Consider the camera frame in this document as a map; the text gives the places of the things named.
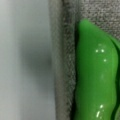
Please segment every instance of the white background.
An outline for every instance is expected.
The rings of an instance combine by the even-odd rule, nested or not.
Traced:
[[[47,0],[0,0],[0,120],[55,120]]]

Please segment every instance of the gray fabric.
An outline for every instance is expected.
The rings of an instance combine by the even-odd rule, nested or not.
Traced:
[[[70,120],[75,89],[75,24],[87,18],[120,38],[120,0],[50,0],[56,118]]]

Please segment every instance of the green object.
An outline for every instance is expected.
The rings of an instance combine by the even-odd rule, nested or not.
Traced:
[[[78,32],[74,120],[112,120],[120,43],[88,20],[79,23]]]

